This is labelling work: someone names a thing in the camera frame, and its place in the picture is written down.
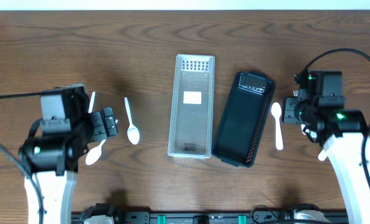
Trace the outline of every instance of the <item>white sticker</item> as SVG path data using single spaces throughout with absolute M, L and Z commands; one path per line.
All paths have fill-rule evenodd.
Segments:
M 202 92 L 184 91 L 184 103 L 202 104 Z

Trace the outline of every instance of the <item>wooden table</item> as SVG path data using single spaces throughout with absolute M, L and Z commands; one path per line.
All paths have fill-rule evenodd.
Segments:
M 177 54 L 216 56 L 214 130 L 238 71 L 276 81 L 273 101 L 292 94 L 293 75 L 324 51 L 352 47 L 370 55 L 370 11 L 0 12 L 0 95 L 82 82 L 97 91 L 95 108 L 111 106 L 119 136 L 93 166 L 79 161 L 73 211 L 110 202 L 124 210 L 251 210 L 314 203 L 344 208 L 328 161 L 300 132 L 282 125 L 276 151 L 268 116 L 255 165 L 233 167 L 168 157 Z M 340 53 L 314 64 L 343 71 L 347 108 L 370 121 L 370 64 Z M 141 141 L 127 139 L 128 96 Z M 38 97 L 0 100 L 0 141 L 12 153 L 41 117 Z M 26 223 L 23 176 L 0 153 L 0 223 Z

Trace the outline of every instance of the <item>white backdrop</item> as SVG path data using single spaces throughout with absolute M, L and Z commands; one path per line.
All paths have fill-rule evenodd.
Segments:
M 0 0 L 0 10 L 370 9 L 370 0 Z

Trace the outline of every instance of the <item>white spoon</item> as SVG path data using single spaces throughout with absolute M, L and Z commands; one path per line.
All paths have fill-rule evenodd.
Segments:
M 130 104 L 128 103 L 128 98 L 124 97 L 125 109 L 127 110 L 128 122 L 130 122 L 130 127 L 127 130 L 128 140 L 132 144 L 137 144 L 140 141 L 140 131 L 136 128 L 133 124 L 133 120 L 131 118 L 131 110 Z
M 278 150 L 283 149 L 283 140 L 282 140 L 282 132 L 280 130 L 280 115 L 282 114 L 282 109 L 278 102 L 274 102 L 271 107 L 271 114 L 275 118 L 275 145 Z
M 103 144 L 105 143 L 106 139 L 100 141 L 99 145 L 96 146 L 96 147 L 93 147 L 87 154 L 87 157 L 85 158 L 85 163 L 86 165 L 92 165 L 94 164 L 96 161 L 98 161 L 98 159 L 100 158 L 100 156 L 102 156 L 102 146 Z

